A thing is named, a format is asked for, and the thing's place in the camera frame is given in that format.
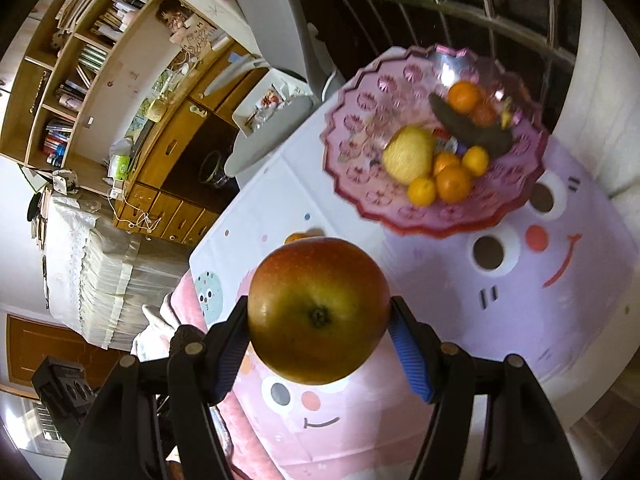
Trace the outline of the red-yellow apple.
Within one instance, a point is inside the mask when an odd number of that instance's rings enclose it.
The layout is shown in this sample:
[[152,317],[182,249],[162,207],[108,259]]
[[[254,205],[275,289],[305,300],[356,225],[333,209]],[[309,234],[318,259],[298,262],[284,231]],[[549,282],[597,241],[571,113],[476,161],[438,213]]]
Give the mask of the red-yellow apple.
[[358,246],[307,237],[269,254],[247,300],[250,343],[290,382],[326,385],[369,359],[390,322],[390,286]]

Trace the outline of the medium orange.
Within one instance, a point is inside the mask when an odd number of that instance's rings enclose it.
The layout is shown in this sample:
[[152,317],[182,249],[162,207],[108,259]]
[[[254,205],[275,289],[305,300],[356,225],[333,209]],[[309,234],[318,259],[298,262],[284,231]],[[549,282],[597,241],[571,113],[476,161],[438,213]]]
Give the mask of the medium orange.
[[472,193],[473,179],[462,166],[447,166],[435,177],[438,197],[446,204],[457,204]]

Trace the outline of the small orange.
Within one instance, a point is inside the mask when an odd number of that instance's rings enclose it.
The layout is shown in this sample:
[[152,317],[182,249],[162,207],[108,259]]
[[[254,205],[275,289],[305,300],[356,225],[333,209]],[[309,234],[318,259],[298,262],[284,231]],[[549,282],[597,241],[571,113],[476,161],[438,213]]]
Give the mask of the small orange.
[[429,177],[418,177],[414,179],[407,188],[407,197],[413,206],[431,206],[437,198],[435,181]]
[[489,154],[481,146],[468,148],[461,159],[461,165],[476,178],[486,174],[490,163]]

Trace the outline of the dark avocado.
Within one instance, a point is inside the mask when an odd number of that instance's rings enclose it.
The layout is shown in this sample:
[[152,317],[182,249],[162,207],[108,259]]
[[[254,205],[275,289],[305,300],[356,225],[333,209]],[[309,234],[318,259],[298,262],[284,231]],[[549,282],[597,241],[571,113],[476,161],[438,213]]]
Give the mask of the dark avocado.
[[172,358],[177,353],[184,350],[188,344],[202,342],[204,338],[205,333],[196,326],[190,324],[180,325],[170,338],[169,356]]

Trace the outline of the red lychee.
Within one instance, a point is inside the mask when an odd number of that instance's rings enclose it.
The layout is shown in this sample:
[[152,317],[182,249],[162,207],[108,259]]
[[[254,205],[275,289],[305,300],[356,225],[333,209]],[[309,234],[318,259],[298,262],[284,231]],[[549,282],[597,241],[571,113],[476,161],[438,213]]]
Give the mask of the red lychee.
[[460,165],[460,158],[451,152],[442,151],[435,155],[433,162],[433,177],[437,177],[442,170],[448,167],[457,167]]

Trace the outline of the large orange with stem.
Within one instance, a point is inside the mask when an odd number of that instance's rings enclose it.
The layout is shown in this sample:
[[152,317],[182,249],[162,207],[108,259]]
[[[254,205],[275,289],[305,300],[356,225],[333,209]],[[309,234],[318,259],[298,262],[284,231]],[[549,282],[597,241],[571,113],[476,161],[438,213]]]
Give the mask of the large orange with stem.
[[447,103],[459,114],[469,115],[483,99],[480,87],[472,81],[459,80],[448,90]]

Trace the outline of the brown wooden door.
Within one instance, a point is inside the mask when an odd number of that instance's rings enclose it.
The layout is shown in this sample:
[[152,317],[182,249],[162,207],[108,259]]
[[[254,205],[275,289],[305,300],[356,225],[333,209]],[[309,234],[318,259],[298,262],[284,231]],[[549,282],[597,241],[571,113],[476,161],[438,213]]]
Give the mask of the brown wooden door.
[[4,355],[10,382],[30,387],[32,375],[42,361],[51,358],[81,365],[90,387],[105,382],[124,352],[89,344],[68,327],[32,321],[9,314],[6,318]]

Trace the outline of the white lace covered furniture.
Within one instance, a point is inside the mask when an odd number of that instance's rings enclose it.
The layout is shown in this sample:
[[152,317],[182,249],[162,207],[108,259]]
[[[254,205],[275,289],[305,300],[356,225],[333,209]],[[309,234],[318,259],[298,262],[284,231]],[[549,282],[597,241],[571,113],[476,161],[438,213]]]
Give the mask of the white lace covered furniture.
[[102,349],[128,351],[188,270],[191,249],[112,225],[102,198],[42,196],[43,284],[52,318]]

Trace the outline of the cartoon monster tablecloth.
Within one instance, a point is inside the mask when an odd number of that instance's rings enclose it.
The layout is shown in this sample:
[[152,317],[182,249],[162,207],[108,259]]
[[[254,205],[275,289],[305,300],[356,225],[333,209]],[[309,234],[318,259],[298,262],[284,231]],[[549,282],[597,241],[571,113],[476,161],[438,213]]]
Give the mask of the cartoon monster tablecloth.
[[[228,318],[288,234],[348,240],[436,334],[473,356],[522,356],[564,426],[620,376],[639,345],[639,247],[631,225],[560,142],[525,122],[515,151],[460,206],[411,206],[376,161],[384,125],[422,117],[427,93],[469,76],[470,57],[393,47],[360,70],[257,170],[195,247],[207,324]],[[431,408],[390,338],[355,373],[305,387],[245,358],[221,403],[233,461],[253,479],[400,479]]]

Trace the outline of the wooden desk with drawers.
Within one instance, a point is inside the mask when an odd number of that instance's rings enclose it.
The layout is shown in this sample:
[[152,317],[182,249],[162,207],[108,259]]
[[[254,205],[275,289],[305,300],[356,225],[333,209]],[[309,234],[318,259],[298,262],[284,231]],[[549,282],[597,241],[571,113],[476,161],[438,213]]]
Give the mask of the wooden desk with drawers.
[[115,202],[116,228],[195,246],[239,193],[235,180],[210,188],[198,170],[212,151],[227,160],[239,133],[232,113],[259,79],[264,68],[251,70],[207,94],[206,88],[248,51],[231,41],[205,55],[168,96],[160,121],[146,135]]

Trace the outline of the black waste bin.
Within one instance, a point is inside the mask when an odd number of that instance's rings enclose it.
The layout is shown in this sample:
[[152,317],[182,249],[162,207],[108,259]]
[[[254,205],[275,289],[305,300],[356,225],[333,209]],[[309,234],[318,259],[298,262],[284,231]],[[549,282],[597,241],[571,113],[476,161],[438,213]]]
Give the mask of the black waste bin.
[[198,180],[201,184],[208,185],[210,188],[223,188],[234,180],[224,171],[224,163],[226,159],[220,151],[210,152],[202,161],[200,170],[198,170]]

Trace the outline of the small tangerine near apple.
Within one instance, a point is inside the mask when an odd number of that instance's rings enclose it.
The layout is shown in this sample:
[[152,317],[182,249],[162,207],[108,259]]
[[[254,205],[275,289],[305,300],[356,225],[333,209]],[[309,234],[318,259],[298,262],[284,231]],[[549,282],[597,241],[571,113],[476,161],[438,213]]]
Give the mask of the small tangerine near apple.
[[307,232],[294,232],[286,237],[283,244],[291,244],[298,240],[306,240],[311,237],[322,237],[324,233],[320,230],[311,230]]

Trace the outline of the wooden bookshelf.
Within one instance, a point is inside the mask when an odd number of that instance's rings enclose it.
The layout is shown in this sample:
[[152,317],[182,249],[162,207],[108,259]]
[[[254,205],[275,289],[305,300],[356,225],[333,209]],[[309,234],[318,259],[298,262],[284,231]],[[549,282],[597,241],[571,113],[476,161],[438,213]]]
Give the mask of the wooden bookshelf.
[[177,84],[231,41],[180,0],[53,0],[18,63],[1,153],[109,196]]

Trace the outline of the yellow pear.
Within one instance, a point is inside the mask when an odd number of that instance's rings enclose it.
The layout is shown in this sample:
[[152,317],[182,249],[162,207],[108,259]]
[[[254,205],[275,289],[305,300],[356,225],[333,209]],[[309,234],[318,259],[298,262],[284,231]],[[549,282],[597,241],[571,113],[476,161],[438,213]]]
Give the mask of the yellow pear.
[[382,154],[386,174],[408,186],[417,178],[428,177],[433,167],[435,141],[431,130],[407,126],[396,132]]

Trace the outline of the white box tray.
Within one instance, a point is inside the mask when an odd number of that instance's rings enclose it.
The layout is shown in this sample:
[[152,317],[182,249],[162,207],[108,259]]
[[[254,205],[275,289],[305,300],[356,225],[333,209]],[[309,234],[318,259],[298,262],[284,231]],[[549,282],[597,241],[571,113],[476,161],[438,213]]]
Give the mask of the white box tray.
[[242,133],[250,136],[276,110],[290,104],[299,96],[308,96],[314,104],[318,102],[306,82],[270,68],[233,111],[232,120]]

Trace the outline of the purple glass fruit plate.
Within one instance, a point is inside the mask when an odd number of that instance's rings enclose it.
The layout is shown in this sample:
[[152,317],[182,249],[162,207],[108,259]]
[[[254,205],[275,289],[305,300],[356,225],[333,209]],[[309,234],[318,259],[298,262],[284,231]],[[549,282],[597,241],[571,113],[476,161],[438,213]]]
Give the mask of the purple glass fruit plate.
[[[480,126],[500,122],[510,128],[513,146],[491,159],[484,176],[473,178],[472,193],[463,202],[450,205],[436,198],[431,206],[413,206],[409,185],[386,174],[384,148],[398,130],[417,126],[433,133],[434,157],[447,151],[461,158],[467,148],[444,129],[428,102],[432,92],[447,102],[449,88],[459,80],[474,82],[483,95],[465,116]],[[335,193],[361,217],[399,234],[444,238],[495,226],[523,206],[544,172],[549,133],[520,76],[468,49],[433,46],[388,51],[358,70],[337,93],[321,140],[323,169]]]

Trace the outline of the metal window bars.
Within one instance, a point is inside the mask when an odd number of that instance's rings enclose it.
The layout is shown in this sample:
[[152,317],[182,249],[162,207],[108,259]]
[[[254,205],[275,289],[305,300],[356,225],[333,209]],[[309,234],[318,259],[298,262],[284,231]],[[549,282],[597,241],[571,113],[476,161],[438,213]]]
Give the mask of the metal window bars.
[[582,0],[300,0],[344,77],[390,47],[441,44],[518,73],[554,128],[577,55]]

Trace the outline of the grey office chair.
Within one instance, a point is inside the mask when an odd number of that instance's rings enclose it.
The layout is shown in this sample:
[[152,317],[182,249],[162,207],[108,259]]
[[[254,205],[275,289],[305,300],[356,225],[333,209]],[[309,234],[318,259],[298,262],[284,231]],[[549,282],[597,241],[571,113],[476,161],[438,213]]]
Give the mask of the grey office chair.
[[300,0],[238,1],[260,49],[241,67],[267,71],[232,114],[239,133],[224,172],[244,188],[345,79]]

